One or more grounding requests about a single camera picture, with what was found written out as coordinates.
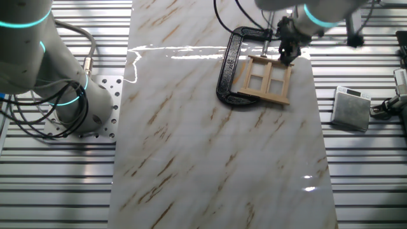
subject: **small wooden window frame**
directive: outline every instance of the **small wooden window frame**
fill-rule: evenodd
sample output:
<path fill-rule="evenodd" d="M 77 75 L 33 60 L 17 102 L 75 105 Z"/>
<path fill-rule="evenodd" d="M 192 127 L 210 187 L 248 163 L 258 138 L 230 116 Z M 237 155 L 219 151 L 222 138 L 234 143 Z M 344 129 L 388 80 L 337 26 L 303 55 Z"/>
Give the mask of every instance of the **small wooden window frame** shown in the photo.
<path fill-rule="evenodd" d="M 250 61 L 249 61 L 249 65 L 247 67 L 246 78 L 244 79 L 243 87 L 238 92 L 247 94 L 247 95 L 255 95 L 266 101 L 276 102 L 278 104 L 283 104 L 283 105 L 289 105 L 290 102 L 288 101 L 287 94 L 288 94 L 288 86 L 289 86 L 290 76 L 291 76 L 291 67 L 294 66 L 294 64 L 285 66 L 284 64 L 281 64 L 281 62 L 279 62 L 279 61 L 264 58 L 264 57 L 253 56 L 253 55 L 249 55 L 249 58 L 250 58 Z M 251 71 L 252 71 L 253 64 L 264 64 L 265 65 L 264 75 L 252 74 Z M 284 73 L 283 80 L 278 80 L 278 79 L 272 78 L 273 66 L 282 67 L 286 70 Z M 255 89 L 249 88 L 249 82 L 250 82 L 251 76 L 257 76 L 257 77 L 260 77 L 263 79 L 263 81 L 261 82 L 260 90 L 255 90 Z M 268 93 L 272 80 L 282 82 L 281 95 Z"/>

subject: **metal slotted table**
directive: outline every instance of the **metal slotted table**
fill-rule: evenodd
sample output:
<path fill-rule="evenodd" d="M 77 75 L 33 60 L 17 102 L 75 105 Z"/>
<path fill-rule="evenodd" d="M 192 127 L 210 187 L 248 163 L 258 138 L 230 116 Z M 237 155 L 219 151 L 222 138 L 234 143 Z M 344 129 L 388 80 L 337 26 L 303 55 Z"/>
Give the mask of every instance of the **metal slotted table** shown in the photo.
<path fill-rule="evenodd" d="M 122 76 L 132 1 L 54 1 L 55 18 L 78 25 L 98 44 L 93 74 Z M 368 9 L 363 9 L 365 18 Z M 372 104 L 395 95 L 399 67 L 395 32 L 407 30 L 407 8 L 377 8 L 365 28 L 366 46 L 356 52 L 337 41 L 316 41 L 310 52 L 319 111 L 342 229 L 407 228 L 407 144 L 403 123 L 371 120 L 365 133 L 329 125 L 338 85 L 370 94 Z M 58 28 L 82 62 L 86 38 Z M 329 32 L 345 39 L 345 25 Z M 40 114 L 26 108 L 28 118 Z M 0 157 L 0 228 L 106 228 L 114 146 L 49 148 L 10 123 Z"/>

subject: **robot end effector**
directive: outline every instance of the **robot end effector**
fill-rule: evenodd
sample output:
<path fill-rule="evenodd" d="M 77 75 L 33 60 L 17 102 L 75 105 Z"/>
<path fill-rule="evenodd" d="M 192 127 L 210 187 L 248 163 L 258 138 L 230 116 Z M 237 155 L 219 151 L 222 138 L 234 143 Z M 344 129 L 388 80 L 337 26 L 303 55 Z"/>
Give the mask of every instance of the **robot end effector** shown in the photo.
<path fill-rule="evenodd" d="M 348 32 L 348 46 L 357 48 L 362 46 L 363 37 L 359 34 L 361 25 L 355 18 L 357 11 L 366 0 L 255 0 L 262 10 L 276 11 L 294 6 L 290 17 L 283 17 L 277 24 L 276 36 L 281 40 L 279 53 L 284 64 L 291 63 L 301 55 L 300 47 L 312 41 L 312 36 L 323 37 L 326 31 L 338 26 L 346 19 Z"/>

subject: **marble board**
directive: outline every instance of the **marble board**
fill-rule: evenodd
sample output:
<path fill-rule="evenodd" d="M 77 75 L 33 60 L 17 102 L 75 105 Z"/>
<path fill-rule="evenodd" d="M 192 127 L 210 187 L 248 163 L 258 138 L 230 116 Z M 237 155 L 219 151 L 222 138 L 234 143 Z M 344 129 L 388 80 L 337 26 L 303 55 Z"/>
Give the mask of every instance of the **marble board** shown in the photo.
<path fill-rule="evenodd" d="M 252 26 L 234 1 L 218 8 Z M 134 1 L 110 229 L 338 227 L 310 61 L 294 61 L 289 106 L 231 108 L 216 97 L 229 37 L 212 1 Z M 234 91 L 258 49 L 244 43 Z"/>

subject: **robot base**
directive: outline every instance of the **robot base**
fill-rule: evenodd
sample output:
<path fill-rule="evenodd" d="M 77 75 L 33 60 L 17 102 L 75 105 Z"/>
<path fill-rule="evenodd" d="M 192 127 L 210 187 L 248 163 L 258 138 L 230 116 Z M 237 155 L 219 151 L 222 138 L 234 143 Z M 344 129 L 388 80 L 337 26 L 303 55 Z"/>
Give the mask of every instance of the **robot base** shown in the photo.
<path fill-rule="evenodd" d="M 71 134 L 66 138 L 58 140 L 46 140 L 50 144 L 64 143 L 115 143 L 117 138 L 120 114 L 121 91 L 123 89 L 122 76 L 92 76 L 95 83 L 102 85 L 111 94 L 113 99 L 113 111 L 109 121 L 107 121 L 100 129 L 87 134 Z M 55 119 L 55 112 L 51 114 L 50 120 Z M 46 120 L 44 133 L 56 135 L 65 130 L 65 127 L 51 121 Z"/>

